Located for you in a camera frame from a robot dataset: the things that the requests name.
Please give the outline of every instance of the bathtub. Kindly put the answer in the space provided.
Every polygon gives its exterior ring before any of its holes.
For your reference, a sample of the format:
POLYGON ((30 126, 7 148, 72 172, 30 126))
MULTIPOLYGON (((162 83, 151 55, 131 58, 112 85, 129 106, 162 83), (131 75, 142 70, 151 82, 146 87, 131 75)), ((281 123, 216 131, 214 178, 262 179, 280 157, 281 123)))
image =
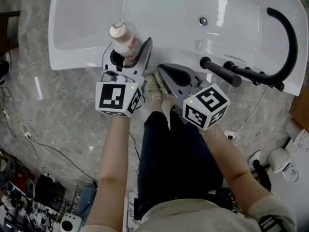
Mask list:
POLYGON ((295 30, 298 56, 284 91, 298 95, 308 55, 307 16, 299 0, 52 0, 51 67, 101 67, 111 43, 109 26, 131 21, 144 40, 153 39, 149 66, 176 63, 207 73, 199 65, 206 56, 221 66, 232 61, 273 74, 284 65, 289 44, 268 7, 283 13, 295 30))

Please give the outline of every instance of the t-shirt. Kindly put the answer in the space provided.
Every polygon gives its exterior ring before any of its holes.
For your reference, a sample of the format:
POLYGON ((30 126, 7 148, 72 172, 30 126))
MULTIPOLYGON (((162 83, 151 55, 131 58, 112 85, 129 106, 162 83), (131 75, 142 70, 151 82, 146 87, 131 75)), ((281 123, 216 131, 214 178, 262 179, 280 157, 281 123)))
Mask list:
MULTIPOLYGON (((142 218, 136 232, 268 232, 296 231, 293 214, 276 196, 266 196, 255 202, 248 214, 241 215, 216 204, 197 199, 180 199, 160 203, 142 218)), ((87 225, 81 232, 116 232, 100 225, 87 225)))

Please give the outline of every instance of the white bottle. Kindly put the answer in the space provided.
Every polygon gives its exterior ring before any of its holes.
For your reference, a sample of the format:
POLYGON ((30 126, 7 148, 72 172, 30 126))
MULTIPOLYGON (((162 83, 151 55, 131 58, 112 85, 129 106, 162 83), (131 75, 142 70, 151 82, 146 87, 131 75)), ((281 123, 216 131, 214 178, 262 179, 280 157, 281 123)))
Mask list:
POLYGON ((133 64, 143 44, 135 26, 131 22, 112 24, 109 30, 112 46, 125 58, 124 64, 133 64))

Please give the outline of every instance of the gray marble floor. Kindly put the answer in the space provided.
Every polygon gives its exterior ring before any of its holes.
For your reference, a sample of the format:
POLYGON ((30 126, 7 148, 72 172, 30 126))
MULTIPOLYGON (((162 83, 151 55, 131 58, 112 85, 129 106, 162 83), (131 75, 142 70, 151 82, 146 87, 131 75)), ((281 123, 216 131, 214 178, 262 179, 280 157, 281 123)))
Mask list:
MULTIPOLYGON (((0 12, 21 10, 20 47, 12 51, 13 70, 6 82, 12 96, 5 100, 8 122, 16 137, 0 124, 0 146, 33 171, 49 172, 73 189, 88 177, 58 152, 34 145, 43 163, 39 161, 23 136, 23 128, 31 128, 37 142, 60 150, 89 176, 96 178, 110 118, 95 111, 95 83, 100 79, 100 69, 51 70, 47 38, 50 1, 0 0, 0 12)), ((228 114, 220 122, 224 130, 238 131, 256 109, 233 142, 245 157, 262 150, 262 162, 266 162, 268 153, 287 139, 283 131, 290 119, 288 110, 293 96, 270 88, 265 91, 266 87, 255 87, 249 82, 233 88, 216 76, 212 77, 212 82, 216 82, 232 101, 228 114)), ((146 103, 131 121, 130 130, 139 151, 143 123, 150 111, 150 104, 146 103)), ((128 189, 137 188, 137 167, 138 158, 130 140, 128 189)))

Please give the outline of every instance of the wooden chair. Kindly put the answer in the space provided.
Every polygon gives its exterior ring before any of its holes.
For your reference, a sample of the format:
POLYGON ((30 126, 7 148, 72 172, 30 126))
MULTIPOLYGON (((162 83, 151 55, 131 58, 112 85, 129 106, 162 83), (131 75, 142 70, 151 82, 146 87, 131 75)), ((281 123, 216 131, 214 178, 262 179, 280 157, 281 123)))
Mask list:
POLYGON ((0 57, 3 56, 6 52, 19 47, 18 43, 9 44, 7 39, 9 18, 19 15, 20 11, 0 13, 0 57))

